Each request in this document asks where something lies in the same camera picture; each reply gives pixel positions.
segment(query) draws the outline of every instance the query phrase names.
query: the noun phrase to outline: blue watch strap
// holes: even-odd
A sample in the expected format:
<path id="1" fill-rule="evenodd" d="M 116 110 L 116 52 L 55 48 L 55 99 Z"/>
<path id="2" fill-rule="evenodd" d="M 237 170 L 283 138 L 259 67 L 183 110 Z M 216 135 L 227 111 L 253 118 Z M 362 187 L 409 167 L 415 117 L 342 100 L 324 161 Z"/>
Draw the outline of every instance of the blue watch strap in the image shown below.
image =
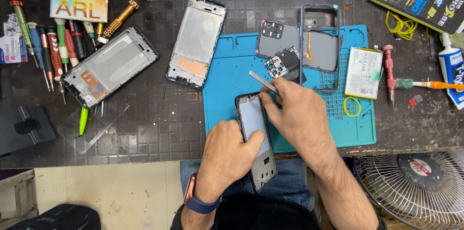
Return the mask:
<path id="1" fill-rule="evenodd" d="M 195 197 L 190 197 L 188 200 L 187 208 L 199 214 L 209 214 L 219 206 L 221 199 L 222 196 L 219 197 L 214 203 L 203 203 Z"/>

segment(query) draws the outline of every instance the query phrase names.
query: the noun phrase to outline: smartwatch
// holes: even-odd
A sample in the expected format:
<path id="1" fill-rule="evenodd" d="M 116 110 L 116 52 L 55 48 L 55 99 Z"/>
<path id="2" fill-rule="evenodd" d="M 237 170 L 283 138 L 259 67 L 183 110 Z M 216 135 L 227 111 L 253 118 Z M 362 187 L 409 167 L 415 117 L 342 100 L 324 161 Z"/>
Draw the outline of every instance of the smartwatch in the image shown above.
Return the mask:
<path id="1" fill-rule="evenodd" d="M 195 183 L 197 172 L 190 176 L 190 181 L 185 190 L 184 204 L 188 209 L 193 210 L 199 214 L 209 214 L 213 212 L 221 203 L 222 196 L 220 196 L 214 203 L 203 203 L 194 197 Z"/>

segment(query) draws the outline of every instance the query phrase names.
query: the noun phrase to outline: man's left hand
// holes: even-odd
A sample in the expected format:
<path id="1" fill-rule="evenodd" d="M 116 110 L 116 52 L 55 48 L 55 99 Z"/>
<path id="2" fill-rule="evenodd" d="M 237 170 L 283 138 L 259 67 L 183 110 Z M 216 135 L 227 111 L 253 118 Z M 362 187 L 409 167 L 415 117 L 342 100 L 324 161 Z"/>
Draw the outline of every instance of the man's left hand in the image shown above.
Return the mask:
<path id="1" fill-rule="evenodd" d="M 195 198 L 214 203 L 228 186 L 247 174 L 263 142 L 264 132 L 257 130 L 244 143 L 236 120 L 223 120 L 213 126 L 206 136 Z"/>

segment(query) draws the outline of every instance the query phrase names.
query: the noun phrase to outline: glue tube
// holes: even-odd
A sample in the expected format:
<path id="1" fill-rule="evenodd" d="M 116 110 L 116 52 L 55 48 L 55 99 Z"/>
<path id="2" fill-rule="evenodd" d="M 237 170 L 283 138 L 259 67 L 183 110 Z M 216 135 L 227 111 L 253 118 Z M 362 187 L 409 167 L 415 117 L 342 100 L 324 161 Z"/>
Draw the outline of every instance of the glue tube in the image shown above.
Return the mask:
<path id="1" fill-rule="evenodd" d="M 438 53 L 441 72 L 448 84 L 464 84 L 464 63 L 461 49 L 451 48 L 448 33 L 443 33 L 444 50 Z M 446 89 L 456 107 L 464 108 L 464 90 Z"/>

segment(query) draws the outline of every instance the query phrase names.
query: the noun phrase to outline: blue repair mat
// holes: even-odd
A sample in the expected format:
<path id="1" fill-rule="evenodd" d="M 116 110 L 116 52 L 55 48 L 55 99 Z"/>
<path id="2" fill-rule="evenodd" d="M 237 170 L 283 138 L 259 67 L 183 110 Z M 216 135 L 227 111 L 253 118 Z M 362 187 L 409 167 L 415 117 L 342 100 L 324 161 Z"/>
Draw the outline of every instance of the blue repair mat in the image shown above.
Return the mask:
<path id="1" fill-rule="evenodd" d="M 361 113 L 355 118 L 348 117 L 343 111 L 349 51 L 351 47 L 368 47 L 368 30 L 365 25 L 355 25 L 343 26 L 340 32 L 343 44 L 340 52 L 339 88 L 336 91 L 318 93 L 326 102 L 328 124 L 337 147 L 374 144 L 377 138 L 373 100 L 357 97 L 361 103 Z M 208 80 L 203 87 L 206 133 L 220 120 L 237 119 L 236 96 L 259 91 L 263 86 L 248 74 L 249 71 L 254 71 L 264 80 L 272 79 L 264 66 L 266 59 L 255 55 L 257 39 L 257 32 L 219 37 Z M 303 72 L 308 79 L 304 86 L 310 88 L 335 80 L 337 74 L 305 67 Z M 351 115 L 359 110 L 352 99 L 347 100 L 346 106 Z M 268 127 L 274 153 L 295 151 L 269 121 Z"/>

